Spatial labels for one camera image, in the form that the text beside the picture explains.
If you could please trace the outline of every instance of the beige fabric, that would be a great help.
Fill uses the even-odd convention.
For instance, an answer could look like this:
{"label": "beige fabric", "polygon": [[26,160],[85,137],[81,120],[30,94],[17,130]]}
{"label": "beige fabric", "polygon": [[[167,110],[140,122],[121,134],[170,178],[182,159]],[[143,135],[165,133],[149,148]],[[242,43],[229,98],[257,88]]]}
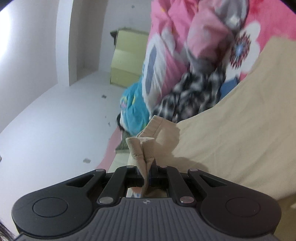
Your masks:
{"label": "beige fabric", "polygon": [[128,160],[129,165],[137,166],[142,177],[144,178],[144,185],[142,188],[133,188],[134,192],[141,194],[144,197],[144,194],[148,186],[148,174],[150,167],[155,160],[154,152],[154,138],[135,138],[130,137],[126,139],[126,143],[131,151],[130,157]]}
{"label": "beige fabric", "polygon": [[274,233],[281,241],[296,240],[296,195],[278,201],[281,206],[281,221]]}
{"label": "beige fabric", "polygon": [[[295,50],[296,42],[272,38],[245,80],[215,107],[178,124],[154,116],[138,137],[155,139],[158,165],[198,168],[288,198],[296,193]],[[141,165],[132,155],[129,163]],[[277,235],[294,241],[288,223]]]}

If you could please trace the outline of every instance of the plaid fabric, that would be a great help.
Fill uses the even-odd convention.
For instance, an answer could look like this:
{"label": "plaid fabric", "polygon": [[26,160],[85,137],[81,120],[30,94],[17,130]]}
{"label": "plaid fabric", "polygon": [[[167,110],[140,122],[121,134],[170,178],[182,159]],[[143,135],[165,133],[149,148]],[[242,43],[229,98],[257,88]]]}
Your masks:
{"label": "plaid fabric", "polygon": [[185,73],[152,114],[178,123],[212,108],[220,100],[220,87],[224,80],[225,71],[221,66],[210,76]]}

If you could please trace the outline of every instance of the pile of clothes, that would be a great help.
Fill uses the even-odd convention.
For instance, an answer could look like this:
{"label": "pile of clothes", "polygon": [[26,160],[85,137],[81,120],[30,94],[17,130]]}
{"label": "pile of clothes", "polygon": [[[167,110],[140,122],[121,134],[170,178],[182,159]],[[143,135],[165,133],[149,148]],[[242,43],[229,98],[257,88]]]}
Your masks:
{"label": "pile of clothes", "polygon": [[213,107],[247,12],[248,0],[152,1],[142,76],[120,100],[120,126],[137,135],[153,115],[177,123]]}

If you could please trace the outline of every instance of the floral pattern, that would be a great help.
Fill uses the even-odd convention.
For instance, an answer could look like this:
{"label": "floral pattern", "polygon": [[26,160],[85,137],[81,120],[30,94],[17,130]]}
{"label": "floral pattern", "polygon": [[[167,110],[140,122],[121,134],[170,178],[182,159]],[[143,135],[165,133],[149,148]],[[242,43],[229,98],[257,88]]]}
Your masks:
{"label": "floral pattern", "polygon": [[260,53],[257,38],[260,33],[260,24],[253,21],[242,29],[235,40],[233,47],[226,55],[226,82],[240,77],[241,73],[247,74]]}

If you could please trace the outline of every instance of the black hair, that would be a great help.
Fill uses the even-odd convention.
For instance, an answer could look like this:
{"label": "black hair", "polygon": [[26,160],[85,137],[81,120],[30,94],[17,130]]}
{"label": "black hair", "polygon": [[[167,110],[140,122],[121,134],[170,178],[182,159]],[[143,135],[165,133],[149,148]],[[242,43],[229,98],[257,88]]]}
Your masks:
{"label": "black hair", "polygon": [[125,131],[125,129],[122,127],[122,125],[120,124],[120,117],[121,117],[121,114],[119,113],[119,115],[117,116],[116,118],[116,122],[117,122],[117,125],[118,125],[118,128],[121,130],[121,131]]}
{"label": "black hair", "polygon": [[0,241],[13,241],[14,236],[0,220]]}

